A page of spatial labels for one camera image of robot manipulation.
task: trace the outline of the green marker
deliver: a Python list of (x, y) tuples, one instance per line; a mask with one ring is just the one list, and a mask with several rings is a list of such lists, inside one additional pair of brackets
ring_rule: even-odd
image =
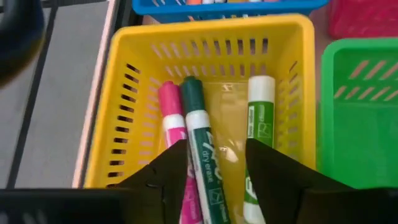
[[(255, 76), (248, 83), (248, 138), (274, 147), (275, 79)], [(264, 224), (256, 193), (246, 169), (243, 217), (248, 224)]]
[(203, 85), (187, 77), (180, 86), (204, 224), (231, 223), (216, 158)]

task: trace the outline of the marker cap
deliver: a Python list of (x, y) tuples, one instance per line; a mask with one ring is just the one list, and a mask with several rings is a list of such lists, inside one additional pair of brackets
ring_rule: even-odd
[(190, 76), (184, 78), (180, 85), (185, 114), (205, 109), (205, 97), (203, 95), (203, 84), (200, 80)]
[(160, 110), (163, 116), (182, 114), (180, 89), (172, 81), (167, 81), (158, 92)]
[(275, 102), (275, 79), (267, 75), (251, 77), (248, 102)]

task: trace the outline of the yellow plastic basket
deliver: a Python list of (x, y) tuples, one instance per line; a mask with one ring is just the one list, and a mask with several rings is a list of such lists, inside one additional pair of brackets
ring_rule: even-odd
[(300, 15), (129, 27), (112, 41), (85, 187), (129, 177), (165, 150), (158, 87), (195, 75), (220, 160), (232, 220), (244, 187), (247, 80), (276, 79), (275, 147), (314, 169), (312, 23)]

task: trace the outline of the black plastic object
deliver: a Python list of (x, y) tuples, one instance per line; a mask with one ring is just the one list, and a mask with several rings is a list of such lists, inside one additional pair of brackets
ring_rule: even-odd
[(267, 224), (398, 223), (398, 189), (352, 189), (255, 139), (246, 161)]
[(0, 223), (176, 224), (186, 176), (183, 140), (116, 189), (0, 190)]
[(40, 0), (4, 0), (4, 15), (0, 21), (0, 87), (33, 59), (43, 36)]

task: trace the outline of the pink marker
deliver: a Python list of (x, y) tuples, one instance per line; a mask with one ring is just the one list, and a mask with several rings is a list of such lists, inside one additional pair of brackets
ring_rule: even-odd
[[(184, 117), (180, 100), (180, 88), (172, 81), (167, 81), (158, 91), (160, 110), (163, 116), (163, 129), (165, 132), (166, 146), (169, 148), (180, 139), (187, 138)], [(197, 182), (192, 168), (191, 156), (188, 151), (188, 172), (185, 185), (184, 199), (180, 216), (180, 224), (203, 223)]]

